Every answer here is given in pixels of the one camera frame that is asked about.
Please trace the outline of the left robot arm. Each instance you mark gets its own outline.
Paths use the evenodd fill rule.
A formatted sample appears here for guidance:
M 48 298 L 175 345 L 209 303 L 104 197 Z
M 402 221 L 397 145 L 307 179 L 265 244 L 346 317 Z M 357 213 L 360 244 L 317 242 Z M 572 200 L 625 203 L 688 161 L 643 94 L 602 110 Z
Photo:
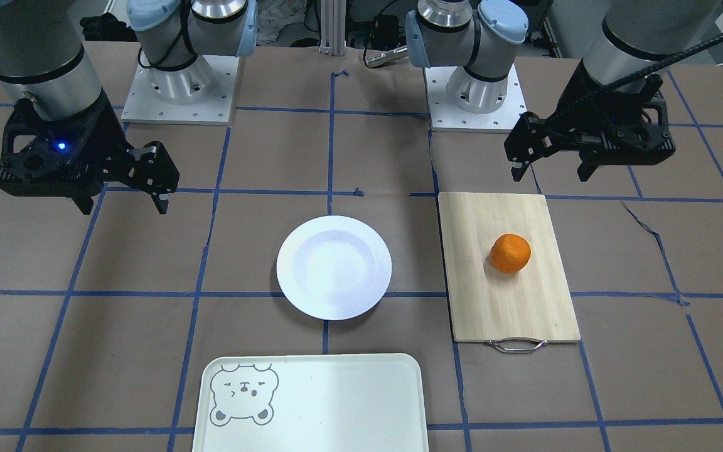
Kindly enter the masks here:
M 614 1 L 577 64 L 556 109 L 522 112 L 504 142 L 511 177 L 559 151 L 575 151 L 586 182 L 601 166 L 662 163 L 675 152 L 660 70 L 714 46 L 691 46 L 717 1 Z M 449 94 L 459 108 L 498 108 L 508 72 L 530 31 L 511 1 L 419 1 L 405 17 L 417 68 L 453 67 Z

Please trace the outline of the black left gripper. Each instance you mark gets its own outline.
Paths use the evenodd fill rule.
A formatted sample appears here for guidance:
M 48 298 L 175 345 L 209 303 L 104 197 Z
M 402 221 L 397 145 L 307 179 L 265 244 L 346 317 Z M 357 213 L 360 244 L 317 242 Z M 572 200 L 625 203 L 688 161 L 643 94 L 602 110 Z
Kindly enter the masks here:
M 663 80 L 654 73 L 630 94 L 611 90 L 581 103 L 550 125 L 534 112 L 522 112 L 504 142 L 511 178 L 520 182 L 530 165 L 561 151 L 578 151 L 577 176 L 588 182 L 602 165 L 656 165 L 671 157 L 675 143 Z

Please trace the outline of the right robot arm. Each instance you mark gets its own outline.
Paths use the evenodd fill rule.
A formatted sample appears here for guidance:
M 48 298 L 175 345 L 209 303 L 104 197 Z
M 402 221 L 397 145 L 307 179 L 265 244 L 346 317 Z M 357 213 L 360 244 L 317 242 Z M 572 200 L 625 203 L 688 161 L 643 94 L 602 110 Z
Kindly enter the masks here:
M 14 101 L 4 126 L 0 189 L 62 197 L 88 215 L 107 182 L 148 194 L 160 214 L 179 171 L 161 141 L 129 143 L 67 11 L 69 1 L 0 1 L 0 85 Z M 226 124 L 236 69 L 253 54 L 256 1 L 129 1 L 140 43 L 126 103 L 157 121 Z

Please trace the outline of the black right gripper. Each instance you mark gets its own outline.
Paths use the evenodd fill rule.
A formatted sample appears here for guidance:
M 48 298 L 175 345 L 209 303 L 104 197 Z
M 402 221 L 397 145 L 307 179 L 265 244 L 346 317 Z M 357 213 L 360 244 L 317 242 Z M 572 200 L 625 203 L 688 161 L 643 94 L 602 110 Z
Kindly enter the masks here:
M 179 171 L 161 141 L 132 148 L 101 90 L 92 105 L 65 119 L 44 120 L 25 97 L 4 127 L 0 189 L 12 196 L 71 198 L 91 215 L 105 182 L 120 182 L 150 195 L 166 215 Z

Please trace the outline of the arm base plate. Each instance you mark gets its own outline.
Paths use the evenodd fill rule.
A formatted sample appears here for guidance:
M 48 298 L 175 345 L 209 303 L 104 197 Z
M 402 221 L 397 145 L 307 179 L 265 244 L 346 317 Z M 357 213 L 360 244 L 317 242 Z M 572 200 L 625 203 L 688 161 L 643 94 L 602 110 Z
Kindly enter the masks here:
M 200 55 L 177 72 L 137 67 L 120 118 L 131 124 L 229 126 L 243 62 Z
M 508 134 L 526 112 L 516 66 L 500 81 L 476 80 L 463 68 L 425 68 L 427 105 L 434 132 Z

